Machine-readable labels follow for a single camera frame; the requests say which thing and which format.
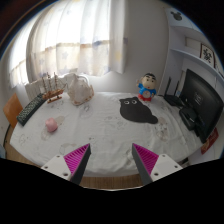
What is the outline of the gripper magenta and grey left finger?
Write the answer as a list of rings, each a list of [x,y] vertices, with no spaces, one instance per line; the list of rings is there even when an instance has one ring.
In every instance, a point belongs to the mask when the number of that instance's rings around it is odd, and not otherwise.
[[[42,169],[79,185],[90,155],[91,147],[89,144],[86,144],[65,156],[54,156],[42,166]]]

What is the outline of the gripper magenta and grey right finger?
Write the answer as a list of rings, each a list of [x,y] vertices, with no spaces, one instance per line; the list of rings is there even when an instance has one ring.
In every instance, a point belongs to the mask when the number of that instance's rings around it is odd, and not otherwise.
[[[157,155],[135,143],[132,144],[132,156],[143,185],[150,184],[182,169],[182,167],[168,155]]]

